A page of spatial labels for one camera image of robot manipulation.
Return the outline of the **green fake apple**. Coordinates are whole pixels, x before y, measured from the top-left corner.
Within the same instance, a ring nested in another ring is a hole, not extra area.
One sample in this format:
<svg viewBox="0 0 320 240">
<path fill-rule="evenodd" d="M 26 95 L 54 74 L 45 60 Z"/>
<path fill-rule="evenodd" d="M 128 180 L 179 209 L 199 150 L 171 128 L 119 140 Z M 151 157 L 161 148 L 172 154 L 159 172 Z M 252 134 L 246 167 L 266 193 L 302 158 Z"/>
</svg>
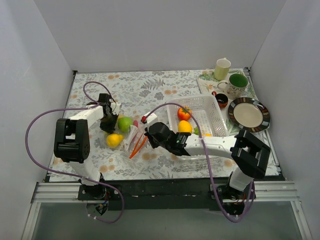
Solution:
<svg viewBox="0 0 320 240">
<path fill-rule="evenodd" d="M 130 126 L 133 125 L 133 119 L 131 117 L 123 116 L 117 121 L 118 129 L 123 133 L 128 133 Z"/>
</svg>

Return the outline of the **clear zip top bag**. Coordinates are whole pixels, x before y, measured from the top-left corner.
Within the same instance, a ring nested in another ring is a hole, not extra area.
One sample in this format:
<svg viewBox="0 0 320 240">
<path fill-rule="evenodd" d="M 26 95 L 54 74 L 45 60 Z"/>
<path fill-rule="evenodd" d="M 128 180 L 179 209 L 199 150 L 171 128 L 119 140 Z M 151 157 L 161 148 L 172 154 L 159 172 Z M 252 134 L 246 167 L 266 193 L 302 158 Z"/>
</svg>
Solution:
<svg viewBox="0 0 320 240">
<path fill-rule="evenodd" d="M 118 120 L 117 120 L 116 126 L 119 133 L 112 133 L 112 134 L 120 134 L 124 136 L 123 141 L 117 147 L 119 147 L 122 144 L 124 151 L 126 151 L 129 154 L 128 155 L 129 159 L 132 159 L 144 146 L 144 144 L 147 141 L 147 137 L 144 136 L 142 128 L 139 127 L 139 123 L 137 120 L 133 120 L 133 125 L 130 126 L 128 133 L 124 133 L 119 130 Z"/>
</svg>

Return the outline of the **orange fake tomato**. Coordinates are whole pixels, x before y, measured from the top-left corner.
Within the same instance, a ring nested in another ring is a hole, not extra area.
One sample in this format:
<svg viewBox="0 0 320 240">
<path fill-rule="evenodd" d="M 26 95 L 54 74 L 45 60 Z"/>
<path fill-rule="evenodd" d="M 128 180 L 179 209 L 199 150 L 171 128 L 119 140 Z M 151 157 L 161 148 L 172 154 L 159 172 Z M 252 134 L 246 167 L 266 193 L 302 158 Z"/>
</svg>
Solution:
<svg viewBox="0 0 320 240">
<path fill-rule="evenodd" d="M 177 111 L 177 117 L 180 121 L 188 121 L 191 118 L 192 110 L 187 106 L 180 107 Z"/>
</svg>

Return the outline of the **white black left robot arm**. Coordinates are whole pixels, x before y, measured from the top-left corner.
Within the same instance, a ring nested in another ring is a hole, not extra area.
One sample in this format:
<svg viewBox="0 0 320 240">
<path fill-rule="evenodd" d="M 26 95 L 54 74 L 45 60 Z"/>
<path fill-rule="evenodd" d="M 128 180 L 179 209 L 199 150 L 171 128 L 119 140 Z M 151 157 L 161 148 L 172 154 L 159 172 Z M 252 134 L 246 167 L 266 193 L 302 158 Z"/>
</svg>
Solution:
<svg viewBox="0 0 320 240">
<path fill-rule="evenodd" d="M 56 122 L 53 152 L 57 158 L 68 163 L 80 175 L 79 182 L 86 194 L 95 200 L 101 200 L 106 196 L 106 187 L 99 183 L 104 180 L 102 174 L 94 166 L 90 155 L 89 128 L 96 122 L 100 122 L 100 129 L 107 134 L 115 131 L 119 116 L 120 106 L 108 93 L 99 95 L 95 102 L 87 105 L 87 109 L 80 111 L 69 118 L 60 118 Z"/>
</svg>

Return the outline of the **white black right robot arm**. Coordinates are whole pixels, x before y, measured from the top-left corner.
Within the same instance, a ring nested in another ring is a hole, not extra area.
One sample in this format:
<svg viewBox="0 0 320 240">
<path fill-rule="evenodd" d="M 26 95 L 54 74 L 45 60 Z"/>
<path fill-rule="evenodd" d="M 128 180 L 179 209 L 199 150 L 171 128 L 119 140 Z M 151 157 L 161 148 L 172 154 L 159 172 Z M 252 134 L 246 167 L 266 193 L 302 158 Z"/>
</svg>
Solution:
<svg viewBox="0 0 320 240">
<path fill-rule="evenodd" d="M 227 195 L 237 199 L 254 179 L 266 175 L 271 148 L 247 130 L 235 136 L 203 136 L 189 132 L 173 132 L 162 122 L 145 128 L 152 148 L 162 147 L 175 156 L 217 156 L 232 159 L 237 169 L 226 186 Z"/>
</svg>

